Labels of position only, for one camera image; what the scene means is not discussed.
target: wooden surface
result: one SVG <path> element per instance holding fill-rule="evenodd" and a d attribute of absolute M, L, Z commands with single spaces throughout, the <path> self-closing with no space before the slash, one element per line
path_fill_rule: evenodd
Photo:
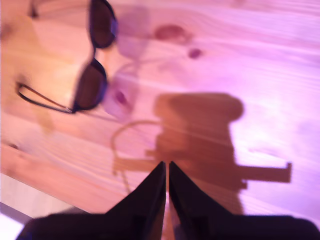
<path fill-rule="evenodd" d="M 91 55 L 88 1 L 46 1 L 37 20 L 27 1 L 1 2 L 1 172 L 101 212 L 175 161 L 233 213 L 319 227 L 320 3 L 110 3 L 119 35 L 97 59 L 112 87 L 103 106 L 68 115 L 23 101 L 15 82 L 70 105 Z M 159 37 L 169 25 L 182 31 Z"/>

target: sunglasses frame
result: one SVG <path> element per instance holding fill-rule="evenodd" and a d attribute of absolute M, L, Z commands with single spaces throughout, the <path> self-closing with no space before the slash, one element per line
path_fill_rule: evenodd
<path fill-rule="evenodd" d="M 110 26 L 110 33 L 111 33 L 111 37 L 109 38 L 108 42 L 104 43 L 104 44 L 99 44 L 98 42 L 96 42 L 95 38 L 94 38 L 94 29 L 93 29 L 93 11 L 94 11 L 94 1 L 102 1 L 105 6 L 108 8 L 108 10 L 110 11 L 111 15 L 111 26 Z M 31 9 L 33 11 L 35 11 L 35 6 L 34 6 L 34 1 L 31 1 Z M 101 63 L 96 59 L 96 49 L 105 49 L 109 46 L 112 45 L 112 43 L 116 40 L 116 34 L 117 34 L 117 29 L 118 29 L 118 24 L 117 24 L 117 20 L 116 20 L 116 16 L 114 13 L 114 10 L 112 9 L 111 5 L 109 2 L 107 2 L 106 0 L 91 0 L 90 2 L 90 7 L 89 7 L 89 35 L 90 35 L 90 41 L 91 44 L 93 46 L 93 54 L 92 54 L 92 60 L 90 61 L 90 63 L 88 65 L 86 65 L 86 68 L 88 68 L 89 66 L 92 66 L 93 68 L 95 68 L 96 70 L 98 70 L 99 73 L 102 74 L 103 77 L 103 81 L 102 81 L 102 86 L 101 86 L 101 90 L 99 91 L 99 95 L 97 96 L 96 101 L 94 102 L 94 104 L 88 106 L 88 107 L 82 107 L 79 106 L 77 103 L 77 99 L 79 99 L 79 96 L 82 94 L 82 90 L 83 88 L 81 88 L 81 78 L 78 81 L 77 87 L 76 87 L 76 91 L 75 91 L 75 96 L 74 96 L 74 101 L 73 101 L 73 106 L 72 108 L 63 106 L 49 98 L 47 98 L 46 96 L 42 95 L 41 93 L 35 91 L 34 89 L 32 89 L 31 87 L 29 87 L 28 85 L 21 83 L 21 82 L 17 82 L 17 88 L 16 88 L 16 92 L 17 94 L 24 99 L 25 101 L 43 107 L 43 108 L 47 108 L 47 109 L 51 109 L 51 110 L 55 110 L 55 111 L 59 111 L 62 113 L 66 113 L 66 114 L 75 114 L 78 111 L 86 111 L 86 110 L 91 110 L 94 109 L 103 99 L 105 92 L 107 90 L 107 86 L 108 86 L 108 79 L 107 79 L 107 74 L 105 71 L 105 68 L 101 65 Z M 42 97 L 43 99 L 47 100 L 48 102 L 55 104 L 57 106 L 59 106 L 60 108 L 57 107 L 53 107 L 44 103 L 40 103 L 37 102 L 35 100 L 32 100 L 28 97 L 26 97 L 25 95 L 23 95 L 21 93 L 21 88 L 26 88 L 29 91 L 33 92 L 34 94 Z"/>

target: sunglasses temple arm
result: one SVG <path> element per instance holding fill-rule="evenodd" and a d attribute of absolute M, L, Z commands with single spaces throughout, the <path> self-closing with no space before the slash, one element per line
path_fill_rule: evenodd
<path fill-rule="evenodd" d="M 29 16 L 33 19 L 37 18 L 39 16 L 37 9 L 36 9 L 36 4 L 35 4 L 35 0 L 30 0 L 30 4 L 29 4 Z"/>
<path fill-rule="evenodd" d="M 53 106 L 49 106 L 49 105 L 46 105 L 46 104 L 43 104 L 43 103 L 40 103 L 40 102 L 37 102 L 37 101 L 34 101 L 28 97 L 26 97 L 25 95 L 23 95 L 21 92 L 20 92 L 20 89 L 22 87 L 25 87 L 26 89 L 30 90 L 31 92 L 35 93 L 36 95 L 42 97 L 43 99 L 63 108 L 63 109 L 60 109 L 60 108 L 57 108 L 57 107 L 53 107 Z M 31 103 L 31 104 L 34 104 L 34 105 L 37 105 L 37 106 L 40 106 L 40 107 L 44 107 L 44 108 L 47 108 L 47 109 L 52 109 L 52 110 L 56 110 L 56 111 L 59 111 L 59 112 L 62 112 L 62 113 L 66 113 L 66 114 L 72 114 L 73 111 L 71 109 L 68 109 L 66 106 L 63 106 L 59 103 L 56 103 L 54 101 L 52 101 L 51 99 L 43 96 L 42 94 L 40 94 L 39 92 L 35 91 L 34 89 L 32 89 L 31 87 L 25 85 L 25 84 L 22 84 L 22 83 L 18 83 L 18 86 L 17 86 L 17 94 L 19 95 L 20 98 L 22 98 L 23 100 Z"/>

